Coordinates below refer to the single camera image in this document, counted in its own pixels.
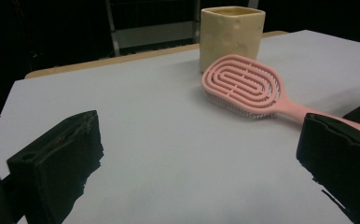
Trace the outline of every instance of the pink hairbrush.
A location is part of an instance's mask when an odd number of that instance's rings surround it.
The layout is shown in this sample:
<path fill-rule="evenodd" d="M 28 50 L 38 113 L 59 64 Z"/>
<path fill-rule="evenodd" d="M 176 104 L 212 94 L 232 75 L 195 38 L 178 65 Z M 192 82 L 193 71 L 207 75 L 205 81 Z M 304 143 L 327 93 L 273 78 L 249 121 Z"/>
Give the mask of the pink hairbrush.
<path fill-rule="evenodd" d="M 201 83 L 216 100 L 229 103 L 252 118 L 282 113 L 302 124 L 306 114 L 313 113 L 340 120 L 360 131 L 359 123 L 294 103 L 285 94 L 277 72 L 239 55 L 227 55 L 212 63 L 203 73 Z"/>

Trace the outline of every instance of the hairbrush handle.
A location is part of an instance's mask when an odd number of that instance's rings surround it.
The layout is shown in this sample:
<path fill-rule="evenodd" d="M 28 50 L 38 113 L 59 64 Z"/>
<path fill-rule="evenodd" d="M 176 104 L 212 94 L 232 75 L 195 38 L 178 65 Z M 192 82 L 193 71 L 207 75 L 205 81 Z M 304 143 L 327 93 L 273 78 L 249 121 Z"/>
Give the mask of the hairbrush handle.
<path fill-rule="evenodd" d="M 312 113 L 312 114 L 319 114 L 319 115 L 323 115 L 326 117 L 330 117 L 332 119 L 337 119 L 343 123 L 346 123 L 352 127 L 354 127 L 355 129 L 357 129 L 358 131 L 360 131 L 360 123 L 356 123 L 353 121 L 350 121 L 348 119 L 342 119 L 312 108 L 309 108 L 305 105 L 299 105 L 293 101 L 291 101 L 288 98 L 283 98 L 281 99 L 278 103 L 277 103 L 277 111 L 279 113 L 283 113 L 286 114 L 287 116 L 295 119 L 296 121 L 298 121 L 299 123 L 303 123 L 305 116 L 307 113 Z"/>

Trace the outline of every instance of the brush head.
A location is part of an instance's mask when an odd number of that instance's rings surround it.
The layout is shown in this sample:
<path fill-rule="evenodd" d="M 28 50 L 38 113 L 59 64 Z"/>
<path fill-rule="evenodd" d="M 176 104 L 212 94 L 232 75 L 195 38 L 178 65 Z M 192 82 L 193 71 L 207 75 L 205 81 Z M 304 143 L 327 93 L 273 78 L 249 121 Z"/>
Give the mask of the brush head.
<path fill-rule="evenodd" d="M 275 113 L 284 94 L 282 82 L 271 68 L 239 55 L 227 55 L 203 73 L 202 86 L 215 101 L 254 119 Z"/>

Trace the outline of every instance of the beige cup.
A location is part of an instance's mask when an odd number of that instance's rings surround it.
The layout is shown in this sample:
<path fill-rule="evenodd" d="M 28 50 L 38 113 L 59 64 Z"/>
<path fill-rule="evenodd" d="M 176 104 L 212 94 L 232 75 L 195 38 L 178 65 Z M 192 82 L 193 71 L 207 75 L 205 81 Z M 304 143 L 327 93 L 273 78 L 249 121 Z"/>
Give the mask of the beige cup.
<path fill-rule="evenodd" d="M 201 10 L 200 67 L 239 54 L 255 60 L 264 28 L 265 12 L 250 7 L 210 7 Z"/>

